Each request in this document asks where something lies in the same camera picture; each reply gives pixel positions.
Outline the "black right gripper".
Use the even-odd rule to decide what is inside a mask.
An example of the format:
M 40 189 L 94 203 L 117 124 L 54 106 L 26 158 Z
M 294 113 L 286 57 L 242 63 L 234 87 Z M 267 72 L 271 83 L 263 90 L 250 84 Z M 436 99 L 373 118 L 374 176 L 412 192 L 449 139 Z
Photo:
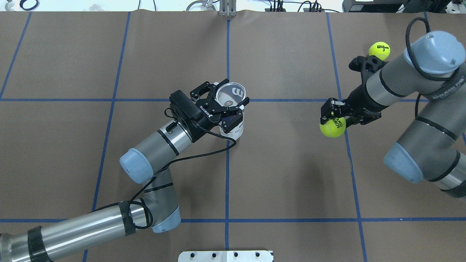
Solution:
M 351 112 L 345 119 L 346 127 L 357 124 L 363 126 L 382 117 L 382 106 L 371 98 L 365 85 L 360 85 L 343 101 L 328 98 L 321 106 L 320 124 L 326 124 L 334 118 L 348 116 L 348 106 Z

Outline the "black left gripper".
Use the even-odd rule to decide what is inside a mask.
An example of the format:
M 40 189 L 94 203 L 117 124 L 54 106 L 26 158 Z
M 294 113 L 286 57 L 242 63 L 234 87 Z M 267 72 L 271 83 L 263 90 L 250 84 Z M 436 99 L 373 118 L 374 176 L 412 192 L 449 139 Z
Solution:
M 244 121 L 244 109 L 250 102 L 246 97 L 237 106 L 221 106 L 216 100 L 217 91 L 223 85 L 229 83 L 226 78 L 219 83 L 204 82 L 190 92 L 191 100 L 204 113 L 204 117 L 198 122 L 198 125 L 206 131 L 211 131 L 215 126 L 222 127 L 225 133 Z

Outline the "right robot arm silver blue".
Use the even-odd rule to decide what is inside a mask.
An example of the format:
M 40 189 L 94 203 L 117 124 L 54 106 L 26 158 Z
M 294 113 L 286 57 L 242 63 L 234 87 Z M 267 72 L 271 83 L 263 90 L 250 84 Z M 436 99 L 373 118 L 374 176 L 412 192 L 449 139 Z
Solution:
M 428 104 L 383 162 L 411 183 L 426 180 L 464 200 L 465 154 L 453 144 L 465 131 L 465 48 L 445 31 L 428 32 L 410 48 L 426 77 L 415 69 L 407 50 L 389 62 L 375 55 L 358 56 L 349 67 L 361 73 L 362 83 L 342 101 L 329 98 L 321 107 L 320 124 L 342 124 L 340 130 L 365 125 L 418 92 Z

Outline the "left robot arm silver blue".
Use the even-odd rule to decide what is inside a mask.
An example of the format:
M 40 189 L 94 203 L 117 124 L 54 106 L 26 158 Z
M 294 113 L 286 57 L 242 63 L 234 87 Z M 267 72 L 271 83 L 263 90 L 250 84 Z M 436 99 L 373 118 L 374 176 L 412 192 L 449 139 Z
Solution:
M 204 82 L 169 97 L 170 122 L 121 156 L 128 176 L 144 187 L 130 200 L 98 208 L 23 234 L 1 235 L 2 262 L 53 262 L 145 229 L 163 233 L 181 223 L 169 166 L 205 134 L 229 140 L 242 135 L 244 109 L 250 99 L 240 83 Z

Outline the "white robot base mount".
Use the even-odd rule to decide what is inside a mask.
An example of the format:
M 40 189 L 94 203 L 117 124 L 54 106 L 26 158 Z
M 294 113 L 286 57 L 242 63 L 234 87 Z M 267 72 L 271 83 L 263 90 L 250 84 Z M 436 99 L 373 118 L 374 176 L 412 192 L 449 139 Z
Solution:
M 274 262 L 272 251 L 183 251 L 178 262 Z

